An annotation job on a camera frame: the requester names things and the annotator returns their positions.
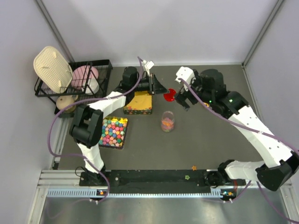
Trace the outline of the clear plastic cup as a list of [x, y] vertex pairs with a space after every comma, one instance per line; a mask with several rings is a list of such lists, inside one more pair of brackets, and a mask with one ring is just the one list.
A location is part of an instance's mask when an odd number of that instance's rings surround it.
[[164, 132], [170, 132], [174, 129], [175, 126], [175, 117], [173, 112], [165, 111], [161, 117], [161, 129]]

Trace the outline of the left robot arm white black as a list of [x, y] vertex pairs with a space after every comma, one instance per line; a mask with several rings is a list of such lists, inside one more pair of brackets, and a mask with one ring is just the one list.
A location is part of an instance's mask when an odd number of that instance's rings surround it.
[[112, 112], [129, 104], [136, 91], [146, 91], [150, 95], [169, 93], [154, 74], [144, 76], [136, 67], [129, 66], [124, 69], [118, 86], [105, 99], [77, 106], [70, 136], [77, 143], [85, 161], [80, 186], [105, 185], [106, 169], [99, 149], [102, 122]]

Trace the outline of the green tin translucent star candies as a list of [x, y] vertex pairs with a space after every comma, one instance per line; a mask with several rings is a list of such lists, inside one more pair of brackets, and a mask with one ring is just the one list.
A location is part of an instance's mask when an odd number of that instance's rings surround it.
[[123, 107], [124, 114], [152, 114], [152, 95], [146, 91], [135, 92], [129, 104]]

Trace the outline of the red round lid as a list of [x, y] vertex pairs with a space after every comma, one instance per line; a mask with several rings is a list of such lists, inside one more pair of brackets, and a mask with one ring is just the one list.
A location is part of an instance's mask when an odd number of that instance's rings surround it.
[[175, 100], [175, 96], [176, 96], [176, 91], [172, 88], [169, 88], [168, 89], [168, 93], [165, 93], [164, 94], [164, 99], [167, 101], [167, 102], [172, 102]]

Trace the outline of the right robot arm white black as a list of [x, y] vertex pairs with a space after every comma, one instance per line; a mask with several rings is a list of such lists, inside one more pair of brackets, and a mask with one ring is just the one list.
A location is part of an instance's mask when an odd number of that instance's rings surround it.
[[201, 103], [212, 114], [234, 126], [262, 158], [258, 162], [227, 160], [219, 165], [216, 177], [208, 183], [222, 185], [242, 179], [276, 191], [298, 171], [296, 150], [275, 137], [240, 93], [227, 90], [221, 72], [207, 69], [199, 73], [182, 66], [175, 80], [183, 85], [175, 100], [185, 110], [190, 108], [186, 100], [193, 105]]

